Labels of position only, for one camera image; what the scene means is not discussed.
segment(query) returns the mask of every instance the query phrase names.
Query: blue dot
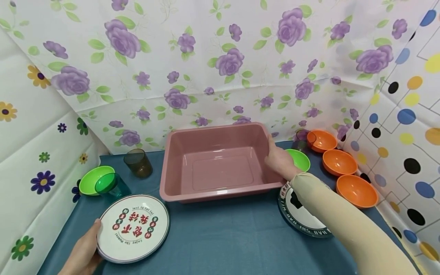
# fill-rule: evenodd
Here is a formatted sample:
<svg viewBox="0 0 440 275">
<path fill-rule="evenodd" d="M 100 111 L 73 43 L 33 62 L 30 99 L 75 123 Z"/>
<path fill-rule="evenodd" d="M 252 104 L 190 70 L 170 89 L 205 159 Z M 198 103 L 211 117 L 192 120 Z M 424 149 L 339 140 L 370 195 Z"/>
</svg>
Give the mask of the blue dot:
<svg viewBox="0 0 440 275">
<path fill-rule="evenodd" d="M 376 114 L 376 113 L 372 113 L 372 114 L 370 115 L 370 122 L 371 122 L 371 123 L 376 123 L 376 122 L 378 121 L 378 119 L 379 119 L 378 114 Z"/>
<path fill-rule="evenodd" d="M 425 198 L 433 198 L 436 194 L 434 188 L 431 185 L 427 184 L 424 181 L 419 181 L 415 184 L 416 191 Z"/>
<path fill-rule="evenodd" d="M 359 143 L 357 143 L 357 141 L 352 141 L 352 143 L 350 143 L 350 145 L 354 151 L 356 151 L 356 152 L 359 151 Z"/>
<path fill-rule="evenodd" d="M 415 121 L 415 114 L 413 110 L 403 109 L 397 114 L 397 120 L 405 125 L 409 125 Z"/>
<path fill-rule="evenodd" d="M 436 18 L 437 12 L 435 10 L 429 10 L 425 17 L 423 18 L 422 22 L 420 22 L 420 26 L 426 27 L 427 25 L 431 24 L 432 21 Z"/>
<path fill-rule="evenodd" d="M 410 49 L 404 48 L 396 59 L 396 64 L 403 64 L 410 57 Z"/>
<path fill-rule="evenodd" d="M 403 234 L 408 239 L 408 241 L 410 241 L 411 243 L 416 243 L 417 242 L 417 236 L 416 236 L 416 234 L 413 231 L 404 230 Z"/>
</svg>

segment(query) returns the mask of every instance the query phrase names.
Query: human hand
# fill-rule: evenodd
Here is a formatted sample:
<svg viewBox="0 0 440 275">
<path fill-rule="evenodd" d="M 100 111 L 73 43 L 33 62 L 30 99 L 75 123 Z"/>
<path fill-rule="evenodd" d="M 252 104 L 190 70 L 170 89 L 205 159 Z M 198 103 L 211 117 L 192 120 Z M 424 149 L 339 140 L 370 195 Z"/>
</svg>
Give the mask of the human hand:
<svg viewBox="0 0 440 275">
<path fill-rule="evenodd" d="M 96 251 L 96 236 L 101 228 L 101 220 L 96 219 L 92 227 L 79 238 L 59 275 L 92 275 L 103 260 Z"/>
<path fill-rule="evenodd" d="M 289 181 L 302 172 L 293 164 L 293 159 L 290 154 L 275 145 L 272 135 L 268 135 L 268 140 L 269 155 L 264 159 L 267 166 Z"/>
</svg>

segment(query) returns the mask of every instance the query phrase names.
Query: blue tablecloth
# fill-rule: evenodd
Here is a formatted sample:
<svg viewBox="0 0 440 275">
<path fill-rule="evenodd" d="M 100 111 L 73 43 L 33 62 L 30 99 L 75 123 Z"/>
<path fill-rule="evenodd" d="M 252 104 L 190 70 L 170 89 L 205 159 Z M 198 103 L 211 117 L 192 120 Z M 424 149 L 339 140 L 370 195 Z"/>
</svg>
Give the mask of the blue tablecloth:
<svg viewBox="0 0 440 275">
<path fill-rule="evenodd" d="M 277 143 L 290 148 L 291 142 Z M 114 167 L 132 193 L 159 198 L 164 152 L 148 153 L 154 172 L 135 178 L 123 155 L 102 156 L 102 165 Z M 320 154 L 310 157 L 309 172 L 334 189 L 336 178 L 327 173 Z M 323 275 L 356 274 L 356 264 L 336 238 L 317 239 L 290 227 L 277 205 L 279 190 L 212 202 L 166 203 L 171 226 L 161 248 L 133 264 L 105 262 L 96 274 L 148 275 Z M 75 242 L 109 205 L 101 197 L 82 196 L 52 247 L 39 275 L 62 268 Z M 363 210 L 406 253 L 375 208 Z"/>
</svg>

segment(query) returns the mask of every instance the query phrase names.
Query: brown plastic cup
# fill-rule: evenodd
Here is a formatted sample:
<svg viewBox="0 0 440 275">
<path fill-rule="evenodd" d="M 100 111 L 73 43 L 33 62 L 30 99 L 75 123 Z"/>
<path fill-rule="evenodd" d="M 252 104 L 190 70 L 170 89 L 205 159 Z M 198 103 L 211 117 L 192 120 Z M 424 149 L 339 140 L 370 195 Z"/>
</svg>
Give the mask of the brown plastic cup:
<svg viewBox="0 0 440 275">
<path fill-rule="evenodd" d="M 153 172 L 153 167 L 147 154 L 142 149 L 133 149 L 124 157 L 124 162 L 138 178 L 147 178 Z"/>
</svg>

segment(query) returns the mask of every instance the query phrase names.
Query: white plate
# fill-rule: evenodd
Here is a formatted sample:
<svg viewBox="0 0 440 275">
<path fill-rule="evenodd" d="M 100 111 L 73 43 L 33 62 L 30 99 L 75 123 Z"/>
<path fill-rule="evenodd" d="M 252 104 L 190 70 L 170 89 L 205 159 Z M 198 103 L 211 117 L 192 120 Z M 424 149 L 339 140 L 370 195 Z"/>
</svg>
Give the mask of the white plate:
<svg viewBox="0 0 440 275">
<path fill-rule="evenodd" d="M 151 255 L 169 230 L 165 205 L 149 195 L 131 195 L 112 205 L 101 216 L 98 252 L 109 262 L 129 264 Z"/>
</svg>

